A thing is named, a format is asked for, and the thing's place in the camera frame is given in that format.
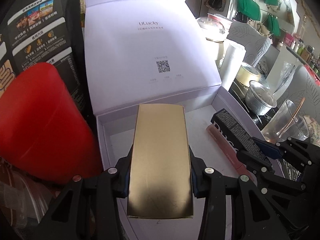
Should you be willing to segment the wooden spoon in mug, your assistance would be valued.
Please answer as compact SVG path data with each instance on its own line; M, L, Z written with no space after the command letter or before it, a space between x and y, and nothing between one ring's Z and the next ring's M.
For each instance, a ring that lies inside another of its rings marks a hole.
M292 123L295 121L295 118L298 114L298 112L300 111L301 107L303 106L303 103L305 101L305 97L303 97L299 103L299 105L297 106L296 110L294 111L294 113L291 116L291 119L289 120L289 122L279 131L278 137L282 137L283 134L289 129L289 127L292 125Z

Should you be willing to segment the floral cushion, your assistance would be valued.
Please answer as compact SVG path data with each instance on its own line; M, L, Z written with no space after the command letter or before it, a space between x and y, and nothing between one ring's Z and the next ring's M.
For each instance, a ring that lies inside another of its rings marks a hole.
M310 142L313 145L320 146L320 125L319 123L309 115L305 115L304 119L306 120Z

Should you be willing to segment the black cosmetic box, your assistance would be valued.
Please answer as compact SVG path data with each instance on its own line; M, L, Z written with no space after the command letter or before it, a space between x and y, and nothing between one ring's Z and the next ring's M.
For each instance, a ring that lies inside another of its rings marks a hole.
M236 154L245 152L249 156L249 160L257 160L262 166L272 168L268 157L263 154L253 138L228 111L222 109L216 112L211 119L211 123Z

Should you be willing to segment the metal bowl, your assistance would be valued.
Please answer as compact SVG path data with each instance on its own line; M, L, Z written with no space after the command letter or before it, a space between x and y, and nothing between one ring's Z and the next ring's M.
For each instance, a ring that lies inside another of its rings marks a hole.
M249 110L258 116L265 115L270 109L277 107L277 101L267 87L258 81L250 81L245 96Z

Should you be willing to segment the glass mug with cartoon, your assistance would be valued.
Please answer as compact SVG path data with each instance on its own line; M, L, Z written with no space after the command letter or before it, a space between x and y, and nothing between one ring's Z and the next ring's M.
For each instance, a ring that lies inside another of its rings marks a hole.
M276 142L283 142L288 137L304 141L309 137L308 126L304 116L300 113L297 114L295 121L289 129L280 138L278 137L279 131L289 122L292 114L297 106L289 99L286 99L271 121L262 129L266 141L275 144Z

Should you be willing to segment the white lidded pot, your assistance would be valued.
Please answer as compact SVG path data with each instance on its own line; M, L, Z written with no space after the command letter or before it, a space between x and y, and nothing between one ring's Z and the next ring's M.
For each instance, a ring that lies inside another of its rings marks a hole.
M199 17L196 20L203 29L207 40L221 43L227 37L227 32L219 21L208 17Z

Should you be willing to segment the green tote bag lower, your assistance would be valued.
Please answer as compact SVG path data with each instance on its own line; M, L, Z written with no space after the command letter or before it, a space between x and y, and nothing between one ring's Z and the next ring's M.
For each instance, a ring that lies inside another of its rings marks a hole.
M274 36L280 36L280 27L276 16L268 15L265 21L265 26L271 34Z

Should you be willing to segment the black snack pouch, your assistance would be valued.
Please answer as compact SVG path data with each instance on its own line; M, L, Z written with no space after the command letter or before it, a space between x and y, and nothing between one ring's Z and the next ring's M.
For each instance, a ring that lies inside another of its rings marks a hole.
M83 52L79 0L14 0L1 21L1 93L23 71L47 62L82 109Z

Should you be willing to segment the gold rectangular box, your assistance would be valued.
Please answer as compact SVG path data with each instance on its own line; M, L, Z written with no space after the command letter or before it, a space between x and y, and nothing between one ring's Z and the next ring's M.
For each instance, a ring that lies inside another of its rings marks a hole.
M193 216L191 164L183 106L138 107L127 215L142 219Z

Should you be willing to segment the red plastic canister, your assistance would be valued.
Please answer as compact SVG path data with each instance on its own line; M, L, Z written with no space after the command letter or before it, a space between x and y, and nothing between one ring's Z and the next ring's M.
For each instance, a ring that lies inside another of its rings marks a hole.
M98 141L53 65L35 64L2 95L1 157L57 184L102 172Z

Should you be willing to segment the white open gift box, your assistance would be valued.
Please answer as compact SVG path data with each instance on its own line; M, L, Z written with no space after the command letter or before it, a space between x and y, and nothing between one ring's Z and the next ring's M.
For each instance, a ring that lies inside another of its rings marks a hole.
M259 129L221 85L206 39L185 0L85 0L85 63L104 170L132 152L138 107L184 108L189 153L222 175L237 178L208 134L213 115L225 109L251 137ZM193 197L193 216L142 219L117 200L127 239L199 239L205 200Z

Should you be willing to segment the white tall cylinder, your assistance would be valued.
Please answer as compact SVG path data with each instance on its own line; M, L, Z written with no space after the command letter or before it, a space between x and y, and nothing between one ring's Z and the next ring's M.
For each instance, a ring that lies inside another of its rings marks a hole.
M226 39L224 42L225 56L223 58L219 73L222 87L229 90L244 60L245 47L237 42Z

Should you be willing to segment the masking tape roll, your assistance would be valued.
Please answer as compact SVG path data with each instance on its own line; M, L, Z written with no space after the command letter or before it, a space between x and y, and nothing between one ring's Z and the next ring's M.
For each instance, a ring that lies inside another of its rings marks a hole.
M245 87L249 87L250 81L259 81L260 78L260 72L245 62L241 63L240 69L235 77L235 79Z

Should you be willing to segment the grey leaf pattern chair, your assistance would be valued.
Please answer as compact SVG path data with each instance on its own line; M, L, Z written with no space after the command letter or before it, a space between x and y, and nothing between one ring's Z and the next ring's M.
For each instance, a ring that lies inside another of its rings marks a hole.
M305 98L300 113L319 122L319 86L304 66L296 68L295 73L275 93L275 97L277 98L278 108L285 99L291 100L298 106L302 98Z

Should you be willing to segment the grey far chair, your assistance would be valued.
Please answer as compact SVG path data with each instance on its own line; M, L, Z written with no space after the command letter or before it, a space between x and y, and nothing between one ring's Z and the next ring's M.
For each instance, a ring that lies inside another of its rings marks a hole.
M232 22L227 38L244 46L244 62L252 67L256 67L272 44L270 38L261 35L249 24L237 21Z

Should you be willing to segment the pink lipstick tube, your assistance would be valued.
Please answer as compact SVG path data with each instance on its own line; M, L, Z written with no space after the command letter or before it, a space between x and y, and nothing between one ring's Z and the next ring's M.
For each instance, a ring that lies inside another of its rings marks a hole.
M252 177L251 173L247 171L244 164L238 161L236 157L236 150L223 136L223 134L213 124L209 125L206 130L208 134L213 138L213 140L217 143L224 155L227 157L233 168L236 170L237 174L247 175L250 180L254 181L254 178Z

